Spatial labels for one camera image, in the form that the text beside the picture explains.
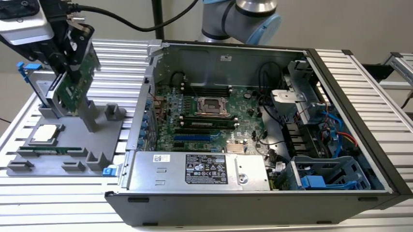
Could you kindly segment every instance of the power supply label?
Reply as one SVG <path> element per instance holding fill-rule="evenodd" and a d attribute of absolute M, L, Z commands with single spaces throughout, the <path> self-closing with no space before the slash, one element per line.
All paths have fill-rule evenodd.
<path fill-rule="evenodd" d="M 225 155 L 187 155 L 186 182 L 196 185 L 227 185 Z"/>

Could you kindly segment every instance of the capacitor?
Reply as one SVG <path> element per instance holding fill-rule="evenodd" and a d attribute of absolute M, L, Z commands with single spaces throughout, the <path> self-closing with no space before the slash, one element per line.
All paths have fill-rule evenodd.
<path fill-rule="evenodd" d="M 144 132 L 144 130 L 140 130 L 140 131 L 139 131 L 139 136 L 140 136 L 140 137 L 144 137 L 146 135 L 147 135 L 147 133 Z"/>
<path fill-rule="evenodd" d="M 140 129 L 146 129 L 148 127 L 148 124 L 146 123 L 146 122 L 142 122 L 142 124 L 140 124 Z"/>
<path fill-rule="evenodd" d="M 143 139 L 139 139 L 138 140 L 138 147 L 140 147 L 140 146 L 143 146 L 144 145 L 144 141 L 143 141 Z"/>
<path fill-rule="evenodd" d="M 150 109 L 150 106 L 151 106 L 151 104 L 152 104 L 152 101 L 151 100 L 147 100 L 147 104 L 146 104 L 146 109 Z"/>
<path fill-rule="evenodd" d="M 251 99 L 251 97 L 253 97 L 253 96 L 251 96 L 250 93 L 246 93 L 246 94 L 245 94 L 245 99 Z"/>
<path fill-rule="evenodd" d="M 147 120 L 150 119 L 150 116 L 148 116 L 147 113 L 143 114 L 142 119 L 143 119 L 144 121 L 147 121 Z"/>

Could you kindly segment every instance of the white label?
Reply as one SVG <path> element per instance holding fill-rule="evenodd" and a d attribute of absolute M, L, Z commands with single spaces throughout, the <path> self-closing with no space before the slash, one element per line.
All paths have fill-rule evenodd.
<path fill-rule="evenodd" d="M 192 122 L 191 125 L 194 125 L 194 126 L 214 126 L 213 123 L 206 123 L 206 122 Z"/>
<path fill-rule="evenodd" d="M 231 62 L 233 56 L 221 56 L 221 61 Z"/>
<path fill-rule="evenodd" d="M 154 155 L 154 162 L 170 162 L 170 155 Z"/>
<path fill-rule="evenodd" d="M 71 92 L 70 88 L 67 88 L 67 87 L 65 87 L 65 92 L 70 95 L 70 97 L 72 98 L 72 92 Z"/>

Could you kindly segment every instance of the blue latch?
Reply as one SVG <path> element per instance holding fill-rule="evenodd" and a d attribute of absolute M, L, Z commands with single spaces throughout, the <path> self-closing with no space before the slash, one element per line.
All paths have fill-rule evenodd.
<path fill-rule="evenodd" d="M 17 66 L 17 71 L 19 71 L 20 75 L 23 76 L 23 79 L 24 79 L 25 83 L 29 83 L 25 71 L 27 70 L 40 70 L 41 69 L 41 64 L 28 64 L 24 67 L 24 62 L 20 61 L 16 66 Z"/>
<path fill-rule="evenodd" d="M 116 168 L 104 168 L 102 172 L 102 176 L 104 177 L 116 177 Z"/>
<path fill-rule="evenodd" d="M 306 190 L 352 190 L 357 189 L 357 181 L 349 181 L 345 184 L 325 184 L 321 175 L 306 175 L 301 178 L 302 187 Z"/>

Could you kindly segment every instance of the metal rail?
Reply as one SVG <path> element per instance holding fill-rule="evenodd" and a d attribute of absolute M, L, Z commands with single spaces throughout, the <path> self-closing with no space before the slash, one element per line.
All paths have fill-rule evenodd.
<path fill-rule="evenodd" d="M 88 98 L 96 104 L 115 102 L 127 109 L 114 163 L 124 160 L 131 117 L 143 81 L 148 41 L 95 40 L 103 65 L 96 72 Z M 413 189 L 413 136 L 401 116 L 381 97 L 368 77 L 352 66 L 352 58 L 341 51 L 319 51 L 323 61 L 348 94 L 373 135 L 382 145 L 410 189 Z M 325 232 L 410 232 L 413 231 L 413 199 L 386 210 L 369 210 L 338 225 L 263 225 L 225 227 L 132 228 L 107 204 L 103 192 L 118 184 L 104 177 L 8 177 L 4 167 L 28 137 L 39 120 L 37 102 L 31 101 L 1 137 L 0 151 L 0 226 L 8 231 L 307 231 Z"/>

